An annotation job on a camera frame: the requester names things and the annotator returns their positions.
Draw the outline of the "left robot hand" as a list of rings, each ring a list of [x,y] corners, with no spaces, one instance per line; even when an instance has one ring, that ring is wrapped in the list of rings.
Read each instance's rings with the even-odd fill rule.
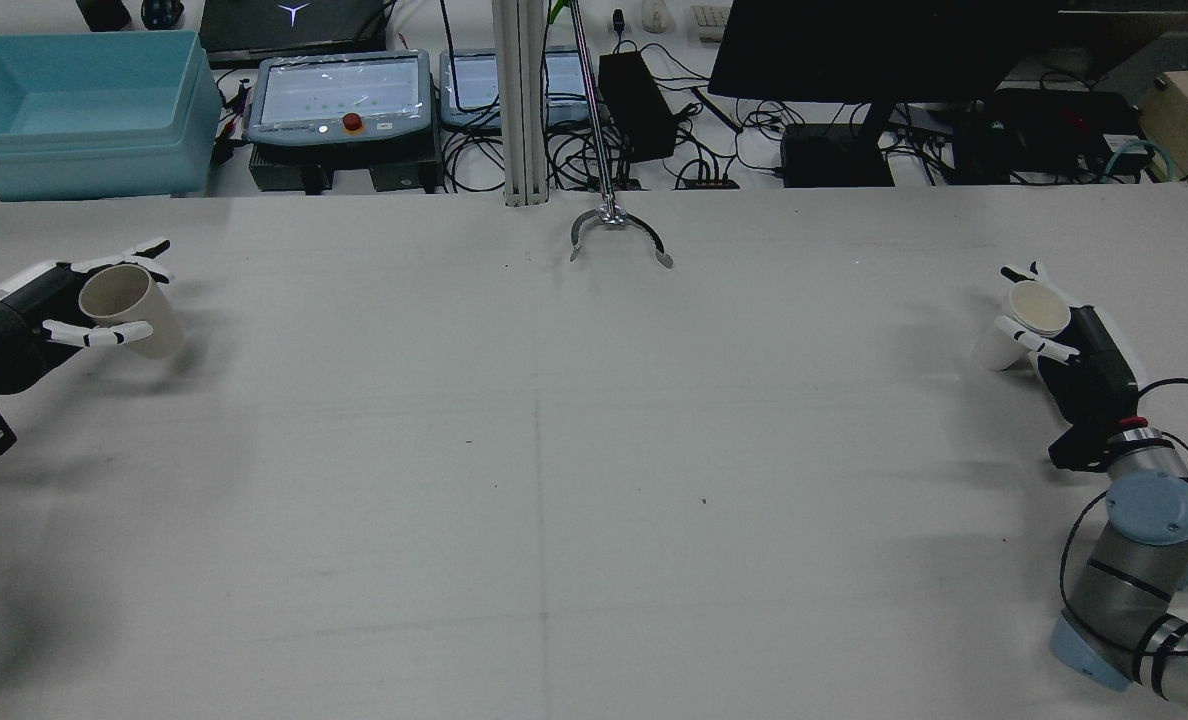
[[[0,283],[0,394],[40,381],[82,348],[143,345],[163,337],[156,320],[116,320],[101,327],[78,309],[78,292],[106,269],[145,270],[152,282],[172,282],[158,263],[172,242],[165,236],[114,255],[82,263],[46,260]]]

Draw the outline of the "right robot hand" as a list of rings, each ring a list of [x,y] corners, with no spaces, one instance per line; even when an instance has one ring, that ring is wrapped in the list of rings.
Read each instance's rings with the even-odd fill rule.
[[[1060,290],[1042,263],[1005,265],[1000,273],[1010,286],[978,337],[977,364],[1001,372],[1026,360],[1072,428],[1116,430],[1135,416],[1140,374],[1116,326]]]

